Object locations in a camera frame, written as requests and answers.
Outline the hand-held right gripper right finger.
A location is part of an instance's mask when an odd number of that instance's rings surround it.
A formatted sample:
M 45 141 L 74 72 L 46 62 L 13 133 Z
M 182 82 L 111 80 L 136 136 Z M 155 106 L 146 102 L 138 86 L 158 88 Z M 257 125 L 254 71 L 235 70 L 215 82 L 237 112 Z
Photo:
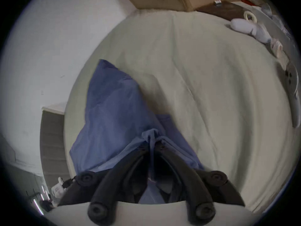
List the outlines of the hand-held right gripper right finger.
M 227 175 L 221 171 L 190 168 L 167 145 L 157 142 L 154 157 L 164 161 L 175 179 L 169 194 L 170 202 L 184 199 L 188 220 L 192 225 L 205 225 L 213 220 L 217 210 L 214 202 L 245 207 L 245 203 Z

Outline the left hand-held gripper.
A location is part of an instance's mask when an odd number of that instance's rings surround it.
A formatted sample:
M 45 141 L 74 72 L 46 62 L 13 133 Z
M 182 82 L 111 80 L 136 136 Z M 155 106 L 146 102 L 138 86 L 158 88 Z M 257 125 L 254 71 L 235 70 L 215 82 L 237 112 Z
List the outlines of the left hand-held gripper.
M 76 177 L 63 180 L 62 177 L 58 177 L 58 183 L 51 188 L 51 193 L 53 194 L 53 196 L 57 199 L 62 199 L 68 188 L 74 182 L 75 178 Z

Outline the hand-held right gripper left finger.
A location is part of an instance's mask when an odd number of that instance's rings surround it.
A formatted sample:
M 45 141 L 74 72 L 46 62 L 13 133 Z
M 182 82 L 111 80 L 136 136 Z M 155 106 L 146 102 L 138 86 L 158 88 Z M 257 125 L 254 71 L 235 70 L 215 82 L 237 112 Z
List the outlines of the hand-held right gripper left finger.
M 59 206 L 89 202 L 87 215 L 97 225 L 112 225 L 118 199 L 137 203 L 147 185 L 149 145 L 140 145 L 113 168 L 76 175 Z

